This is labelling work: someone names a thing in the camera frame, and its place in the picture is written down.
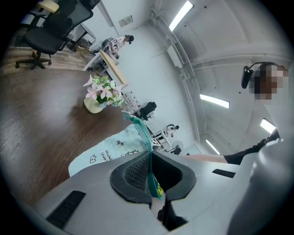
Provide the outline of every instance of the light blue bag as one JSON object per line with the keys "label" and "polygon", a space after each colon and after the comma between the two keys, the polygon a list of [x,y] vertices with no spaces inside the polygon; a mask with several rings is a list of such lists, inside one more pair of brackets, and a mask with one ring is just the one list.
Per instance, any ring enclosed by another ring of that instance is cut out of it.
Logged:
{"label": "light blue bag", "polygon": [[146,151],[142,138],[131,124],[76,157],[68,167],[69,176],[86,167],[142,151]]}

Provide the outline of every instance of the headphones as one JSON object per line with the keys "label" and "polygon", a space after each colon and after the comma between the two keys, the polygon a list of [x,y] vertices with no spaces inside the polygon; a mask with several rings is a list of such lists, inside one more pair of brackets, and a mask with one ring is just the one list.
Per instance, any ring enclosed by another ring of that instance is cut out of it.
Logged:
{"label": "headphones", "polygon": [[250,79],[251,79],[251,76],[253,74],[253,70],[251,69],[252,66],[256,65],[256,64],[268,64],[268,65],[276,65],[276,66],[279,66],[279,67],[282,67],[283,69],[285,69],[284,66],[281,66],[281,65],[278,65],[276,63],[273,63],[273,62],[256,62],[254,63],[253,65],[251,65],[250,67],[248,66],[244,66],[243,68],[243,75],[242,75],[242,80],[241,80],[241,86],[243,89],[246,89]]}

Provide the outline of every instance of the pink flower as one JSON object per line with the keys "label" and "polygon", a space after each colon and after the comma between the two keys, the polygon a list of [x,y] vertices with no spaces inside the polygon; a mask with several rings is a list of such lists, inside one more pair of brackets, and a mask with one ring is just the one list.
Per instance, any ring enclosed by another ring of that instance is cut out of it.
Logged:
{"label": "pink flower", "polygon": [[91,74],[90,74],[90,79],[89,79],[89,81],[88,81],[85,85],[83,85],[83,86],[89,86],[89,85],[92,84],[92,82],[93,82],[93,78],[92,78],[92,76],[91,76]]}
{"label": "pink flower", "polygon": [[97,99],[98,85],[96,83],[92,84],[92,87],[88,87],[88,94],[86,94],[86,98],[92,97],[94,100]]}
{"label": "pink flower", "polygon": [[122,85],[117,86],[113,92],[114,94],[118,95],[120,98],[121,98],[121,88],[122,88]]}
{"label": "pink flower", "polygon": [[107,98],[112,97],[112,93],[111,93],[111,91],[109,91],[110,86],[107,86],[105,88],[103,88],[102,86],[99,86],[98,89],[102,91],[101,95],[100,95],[101,99],[103,99],[105,96]]}

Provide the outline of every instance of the green net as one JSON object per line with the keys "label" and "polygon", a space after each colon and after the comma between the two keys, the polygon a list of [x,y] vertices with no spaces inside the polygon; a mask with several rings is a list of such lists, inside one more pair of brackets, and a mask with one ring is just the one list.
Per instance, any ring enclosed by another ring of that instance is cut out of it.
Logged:
{"label": "green net", "polygon": [[162,196],[162,189],[158,183],[158,181],[155,179],[152,171],[152,141],[149,134],[149,131],[147,130],[145,124],[143,121],[139,118],[136,118],[134,116],[131,116],[130,120],[134,123],[135,128],[137,129],[139,135],[141,136],[143,143],[146,147],[146,149],[149,151],[150,154],[150,171],[148,175],[148,186],[150,193],[152,197],[158,197],[160,198]]}

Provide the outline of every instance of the white table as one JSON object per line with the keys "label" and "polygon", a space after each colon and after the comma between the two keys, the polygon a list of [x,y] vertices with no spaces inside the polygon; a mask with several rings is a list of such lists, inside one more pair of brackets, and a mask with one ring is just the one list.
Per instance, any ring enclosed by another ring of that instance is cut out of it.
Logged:
{"label": "white table", "polygon": [[163,150],[167,150],[169,148],[171,148],[171,144],[169,139],[165,136],[164,131],[161,130],[160,132],[157,132],[156,134],[154,134],[152,137],[155,138],[160,144],[161,146],[159,147],[159,150],[163,151]]}

